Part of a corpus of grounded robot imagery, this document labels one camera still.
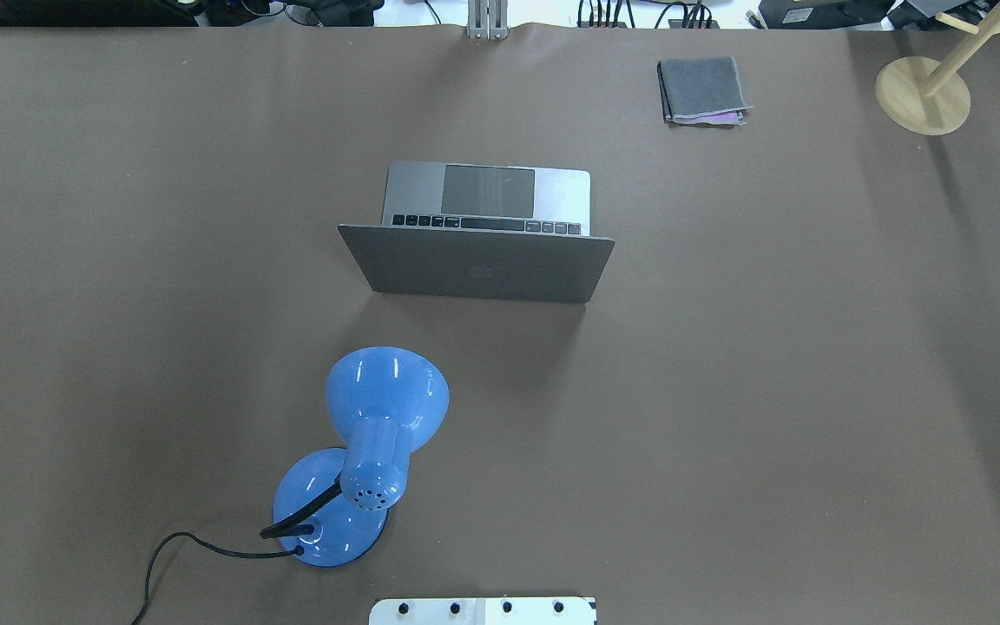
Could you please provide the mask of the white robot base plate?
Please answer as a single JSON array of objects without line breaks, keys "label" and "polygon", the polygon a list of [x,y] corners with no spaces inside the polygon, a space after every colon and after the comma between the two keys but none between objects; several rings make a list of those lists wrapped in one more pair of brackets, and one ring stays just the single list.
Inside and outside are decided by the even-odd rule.
[{"label": "white robot base plate", "polygon": [[370,609],[369,624],[598,624],[595,598],[496,596],[389,598]]}]

